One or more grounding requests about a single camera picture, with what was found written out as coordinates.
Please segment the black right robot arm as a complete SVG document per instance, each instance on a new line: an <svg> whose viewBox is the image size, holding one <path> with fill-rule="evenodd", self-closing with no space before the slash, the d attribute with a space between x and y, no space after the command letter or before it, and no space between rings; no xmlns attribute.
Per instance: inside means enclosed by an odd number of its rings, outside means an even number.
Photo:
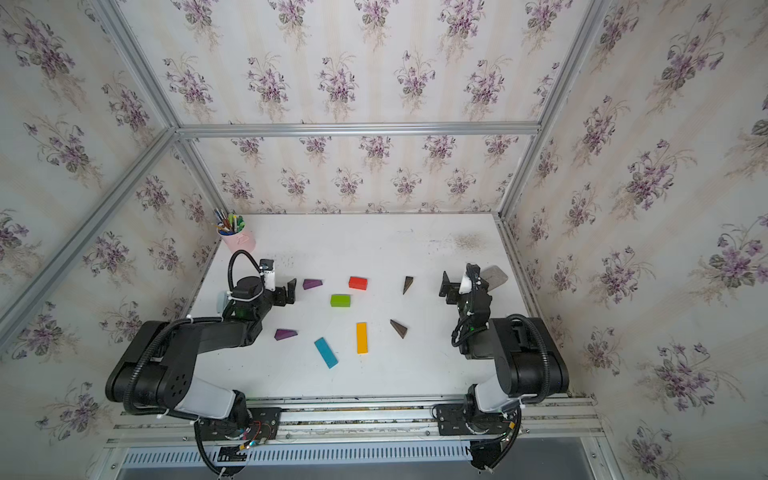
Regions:
<svg viewBox="0 0 768 480"><path fill-rule="evenodd" d="M469 387L467 418L511 413L568 391L568 368L544 321L519 313L494 318L490 282L478 265L468 263L458 282L444 273L438 296L457 307L451 345L469 360L494 364L491 378Z"/></svg>

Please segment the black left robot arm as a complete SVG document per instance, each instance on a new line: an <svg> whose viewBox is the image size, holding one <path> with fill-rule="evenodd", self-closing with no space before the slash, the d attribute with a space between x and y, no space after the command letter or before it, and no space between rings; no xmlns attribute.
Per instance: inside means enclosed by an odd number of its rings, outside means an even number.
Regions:
<svg viewBox="0 0 768 480"><path fill-rule="evenodd" d="M198 356L252 345L267 314L295 302L296 285L295 278L282 287L275 284L273 260L257 261L246 250L234 252L222 312L143 323L108 376L106 398L120 403L130 415L248 427L252 415L245 394L198 378Z"/></svg>

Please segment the teal long block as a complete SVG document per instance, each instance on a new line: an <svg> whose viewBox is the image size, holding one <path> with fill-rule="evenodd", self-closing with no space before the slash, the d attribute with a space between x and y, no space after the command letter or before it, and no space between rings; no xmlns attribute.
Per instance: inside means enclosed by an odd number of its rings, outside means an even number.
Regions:
<svg viewBox="0 0 768 480"><path fill-rule="evenodd" d="M328 369L332 369L338 364L338 359L325 338L317 339L314 345Z"/></svg>

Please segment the coloured pens bunch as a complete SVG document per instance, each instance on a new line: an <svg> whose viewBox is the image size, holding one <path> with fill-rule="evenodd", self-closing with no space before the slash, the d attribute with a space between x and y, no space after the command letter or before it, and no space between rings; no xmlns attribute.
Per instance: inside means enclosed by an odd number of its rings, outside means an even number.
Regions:
<svg viewBox="0 0 768 480"><path fill-rule="evenodd" d="M227 213L221 209L215 209L214 215L217 219L218 233L223 236L238 234L245 228L245 221L240 215Z"/></svg>

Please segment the brown triangle block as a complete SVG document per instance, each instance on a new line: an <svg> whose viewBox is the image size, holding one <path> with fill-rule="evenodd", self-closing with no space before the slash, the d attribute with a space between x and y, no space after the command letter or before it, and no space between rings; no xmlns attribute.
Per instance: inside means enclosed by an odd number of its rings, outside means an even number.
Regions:
<svg viewBox="0 0 768 480"><path fill-rule="evenodd" d="M408 292L408 290L412 286L413 282L414 282L414 278L412 276L406 276L405 277L404 283L403 283L403 289L402 289L402 294L403 295L405 295Z"/></svg>
<svg viewBox="0 0 768 480"><path fill-rule="evenodd" d="M391 319L390 325L392 328L397 332L397 334L400 336L401 339L404 339L407 335L408 328L401 323L397 322L396 320Z"/></svg>

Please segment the pink pen cup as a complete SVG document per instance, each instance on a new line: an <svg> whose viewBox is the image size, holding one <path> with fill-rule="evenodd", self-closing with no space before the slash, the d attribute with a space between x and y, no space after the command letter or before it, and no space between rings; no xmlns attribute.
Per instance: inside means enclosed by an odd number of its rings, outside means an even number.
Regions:
<svg viewBox="0 0 768 480"><path fill-rule="evenodd" d="M256 247L256 239L248 227L244 227L237 233L220 232L219 237L232 253L240 250L253 252Z"/></svg>

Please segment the green rectangular block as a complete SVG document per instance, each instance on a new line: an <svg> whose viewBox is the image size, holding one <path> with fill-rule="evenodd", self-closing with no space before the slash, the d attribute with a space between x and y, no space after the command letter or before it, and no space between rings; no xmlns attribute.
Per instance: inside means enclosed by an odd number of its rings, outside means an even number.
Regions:
<svg viewBox="0 0 768 480"><path fill-rule="evenodd" d="M349 308L351 296L348 294L333 294L330 297L330 306L333 308Z"/></svg>

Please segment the aluminium mounting rail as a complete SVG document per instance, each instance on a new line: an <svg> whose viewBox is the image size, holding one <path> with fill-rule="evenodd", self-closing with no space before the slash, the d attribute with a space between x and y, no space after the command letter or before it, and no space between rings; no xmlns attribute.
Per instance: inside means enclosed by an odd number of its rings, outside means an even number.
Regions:
<svg viewBox="0 0 768 480"><path fill-rule="evenodd" d="M440 436L437 404L457 396L404 398L257 399L250 407L283 410L275 440L203 442L175 419L122 416L94 462L89 479L115 479L129 469L204 468L252 473L258 466L470 461L475 444L499 436Z"/></svg>

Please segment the yellow long block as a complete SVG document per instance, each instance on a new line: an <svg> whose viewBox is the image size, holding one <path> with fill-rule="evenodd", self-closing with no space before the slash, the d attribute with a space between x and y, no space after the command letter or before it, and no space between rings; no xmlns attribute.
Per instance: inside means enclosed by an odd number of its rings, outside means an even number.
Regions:
<svg viewBox="0 0 768 480"><path fill-rule="evenodd" d="M356 324L356 351L359 355L369 352L367 324L360 322Z"/></svg>

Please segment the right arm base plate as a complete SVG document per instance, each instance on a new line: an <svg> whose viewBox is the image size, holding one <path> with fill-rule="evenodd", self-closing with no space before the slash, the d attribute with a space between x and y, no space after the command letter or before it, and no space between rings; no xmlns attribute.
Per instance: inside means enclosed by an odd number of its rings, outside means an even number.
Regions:
<svg viewBox="0 0 768 480"><path fill-rule="evenodd" d="M458 403L437 404L432 415L440 436L500 436L510 429L513 417L500 413L483 413Z"/></svg>

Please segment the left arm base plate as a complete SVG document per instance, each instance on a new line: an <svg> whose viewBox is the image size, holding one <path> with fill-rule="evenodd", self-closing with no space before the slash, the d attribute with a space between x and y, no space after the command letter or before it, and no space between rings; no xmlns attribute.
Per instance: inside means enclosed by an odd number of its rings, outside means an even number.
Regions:
<svg viewBox="0 0 768 480"><path fill-rule="evenodd" d="M266 443L275 440L283 410L278 407L248 408L249 415L239 425L234 420L206 420L198 423L203 442L240 441Z"/></svg>

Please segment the red rectangular block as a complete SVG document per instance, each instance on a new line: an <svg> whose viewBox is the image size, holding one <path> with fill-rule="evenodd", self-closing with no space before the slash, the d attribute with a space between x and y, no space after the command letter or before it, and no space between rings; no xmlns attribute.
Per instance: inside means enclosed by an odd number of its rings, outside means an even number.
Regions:
<svg viewBox="0 0 768 480"><path fill-rule="evenodd" d="M363 277L351 276L348 281L348 287L354 290L365 291L368 288L368 279Z"/></svg>

